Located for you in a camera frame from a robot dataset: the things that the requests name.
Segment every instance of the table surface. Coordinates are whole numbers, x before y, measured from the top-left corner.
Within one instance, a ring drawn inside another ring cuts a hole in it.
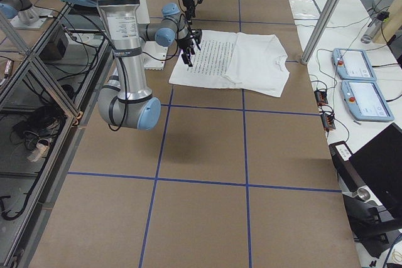
[[[317,3],[317,6],[322,10],[326,0],[315,0],[315,2]],[[317,21],[314,20],[296,20],[298,35],[303,48],[307,44],[307,41],[313,31],[313,27],[311,27],[310,25],[314,25],[316,22]],[[334,80],[321,72],[323,71],[331,76],[334,76],[335,70],[331,62],[332,54],[329,51],[325,51],[333,50],[334,48],[353,48],[367,50],[367,55],[372,65],[396,63],[395,57],[388,47],[383,47],[384,45],[374,43],[361,43],[360,38],[365,32],[368,22],[369,15],[364,6],[361,4],[360,0],[339,1],[327,25],[327,29],[325,30],[317,46],[317,50],[324,50],[318,52],[316,50],[313,53],[311,60],[308,62],[308,72],[311,75],[311,80],[316,80],[316,77],[318,77],[318,79],[325,82],[328,87],[334,86]],[[393,99],[394,97],[397,97],[401,94],[402,69],[398,64],[390,67],[375,68],[374,72],[377,76],[377,83],[386,99]],[[375,135],[377,135],[385,127],[387,127],[389,123],[360,122],[361,124],[356,124],[353,117],[349,113],[348,108],[345,105],[343,95],[341,95],[341,79],[336,76],[336,80],[337,85],[335,86],[335,89],[331,89],[329,91],[328,100],[330,106],[335,109],[335,117],[339,121],[344,123],[345,126],[348,128],[350,132],[350,137],[347,141],[347,144],[351,148],[352,152],[356,152],[368,141],[370,141]],[[402,127],[402,99],[390,102],[388,103],[388,105],[395,117],[395,120],[393,122]],[[337,121],[335,121],[335,126],[337,127],[337,129],[335,131],[330,131],[329,133],[329,144],[347,139],[346,129]],[[379,203],[379,200],[375,196],[373,196],[373,200]],[[357,249],[359,251],[359,257],[362,265],[368,265],[372,261],[372,257],[367,253],[367,251],[361,244],[357,245]],[[401,252],[402,244],[398,244],[396,246],[396,250]],[[382,265],[385,256],[386,252],[384,252],[380,257],[380,260],[377,264],[378,266]]]
[[[360,267],[288,0],[204,0],[193,28],[276,34],[282,97],[147,70],[159,123],[111,132],[94,110],[30,267]]]

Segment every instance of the metal rack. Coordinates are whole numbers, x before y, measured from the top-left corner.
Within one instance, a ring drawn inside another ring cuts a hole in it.
[[[39,229],[44,227],[50,216],[50,212],[46,210],[49,206],[48,202],[55,200],[67,173],[66,168],[63,169],[64,153],[66,153],[66,145],[74,140],[73,137],[77,133],[77,128],[72,126],[77,123],[87,92],[100,67],[110,64],[111,61],[109,47],[104,40],[95,41],[95,45],[91,48],[92,53],[87,53],[85,50],[86,54],[83,54],[82,46],[78,47],[72,43],[67,48],[67,55],[63,60],[44,63],[40,59],[40,52],[61,23],[61,19],[68,14],[68,10],[68,6],[61,10],[61,14],[52,21],[31,48],[0,12],[1,29],[16,47],[16,53],[24,57],[18,69],[0,91],[0,126],[2,127],[0,131],[2,147],[0,198],[6,195],[11,196],[3,198],[6,207],[3,211],[10,211],[11,216],[23,209],[23,213],[13,221],[0,217],[2,229],[0,267],[16,267],[17,265],[20,267],[20,262],[26,262],[24,254],[32,253],[30,249],[35,247],[35,242],[41,235]],[[69,51],[74,52],[73,60],[68,58]],[[98,59],[94,59],[93,52],[99,56]],[[80,64],[80,59],[85,56],[88,56],[88,61],[92,59],[90,65],[85,62]],[[79,88],[79,92],[71,99],[57,79],[60,78],[60,73],[71,75],[75,69],[83,67],[88,68],[87,73],[80,77],[66,78],[69,85],[74,86],[77,91]],[[52,130],[57,135],[54,134],[51,147],[46,151],[47,154],[31,162],[27,160],[31,154],[31,150],[28,149],[34,146],[26,147],[27,139],[15,136],[13,126],[27,119],[37,108],[43,106],[41,95],[44,95],[52,106],[59,108],[65,118]]]

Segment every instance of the white cloth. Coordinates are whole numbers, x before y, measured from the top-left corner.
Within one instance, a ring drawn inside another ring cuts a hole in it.
[[[169,83],[205,88],[244,88],[280,97],[289,77],[286,51],[275,35],[203,31],[193,67],[179,58]]]

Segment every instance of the black screen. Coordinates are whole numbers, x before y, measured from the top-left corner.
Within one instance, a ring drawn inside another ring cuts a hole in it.
[[[402,218],[402,130],[392,123],[349,160],[390,214]]]

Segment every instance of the black monitor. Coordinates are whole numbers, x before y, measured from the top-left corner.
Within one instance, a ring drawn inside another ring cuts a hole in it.
[[[394,218],[402,218],[402,130],[390,124],[349,161]]]

